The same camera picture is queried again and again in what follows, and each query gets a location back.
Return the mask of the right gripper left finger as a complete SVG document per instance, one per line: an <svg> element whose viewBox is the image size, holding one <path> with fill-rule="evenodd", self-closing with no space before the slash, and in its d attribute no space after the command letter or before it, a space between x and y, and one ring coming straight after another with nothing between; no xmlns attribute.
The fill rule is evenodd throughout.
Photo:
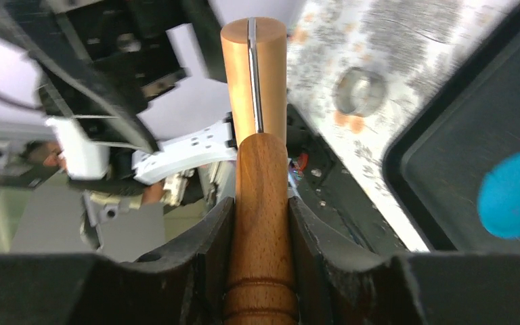
<svg viewBox="0 0 520 325"><path fill-rule="evenodd" d="M137 261L0 255L0 324L220 324L234 201Z"/></svg>

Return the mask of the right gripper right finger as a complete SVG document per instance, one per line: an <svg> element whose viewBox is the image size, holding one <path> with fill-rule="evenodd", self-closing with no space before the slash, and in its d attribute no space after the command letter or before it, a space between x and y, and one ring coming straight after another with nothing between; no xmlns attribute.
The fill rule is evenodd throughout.
<svg viewBox="0 0 520 325"><path fill-rule="evenodd" d="M376 255L288 201L302 324L520 324L520 255Z"/></svg>

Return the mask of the wooden dough roller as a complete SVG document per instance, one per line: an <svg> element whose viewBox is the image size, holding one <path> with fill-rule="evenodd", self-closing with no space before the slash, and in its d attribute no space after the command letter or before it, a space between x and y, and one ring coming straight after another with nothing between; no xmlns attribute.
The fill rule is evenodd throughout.
<svg viewBox="0 0 520 325"><path fill-rule="evenodd" d="M299 320L288 225L285 25L250 17L221 29L237 141L225 324Z"/></svg>

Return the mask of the blue dough piece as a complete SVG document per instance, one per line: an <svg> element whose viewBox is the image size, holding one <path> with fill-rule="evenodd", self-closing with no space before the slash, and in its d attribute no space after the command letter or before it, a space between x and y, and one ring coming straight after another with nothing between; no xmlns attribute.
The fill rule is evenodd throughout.
<svg viewBox="0 0 520 325"><path fill-rule="evenodd" d="M477 198L482 226L492 235L520 238L520 152L485 175Z"/></svg>

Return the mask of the black plastic tray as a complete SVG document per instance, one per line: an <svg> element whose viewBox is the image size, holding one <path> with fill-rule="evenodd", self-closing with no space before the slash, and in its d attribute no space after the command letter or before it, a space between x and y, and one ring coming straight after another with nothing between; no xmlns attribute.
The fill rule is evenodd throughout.
<svg viewBox="0 0 520 325"><path fill-rule="evenodd" d="M484 230L483 176L520 152L520 5L390 145L383 175L427 246L520 253Z"/></svg>

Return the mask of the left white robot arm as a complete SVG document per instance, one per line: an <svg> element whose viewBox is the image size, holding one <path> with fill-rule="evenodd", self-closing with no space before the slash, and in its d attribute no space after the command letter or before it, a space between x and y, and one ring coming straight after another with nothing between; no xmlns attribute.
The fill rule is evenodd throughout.
<svg viewBox="0 0 520 325"><path fill-rule="evenodd" d="M166 142L138 117L187 76L167 34L184 24L209 76L225 81L221 26L208 1L0 1L0 39L41 69L40 110L72 187L118 201L178 172L235 159L230 116Z"/></svg>

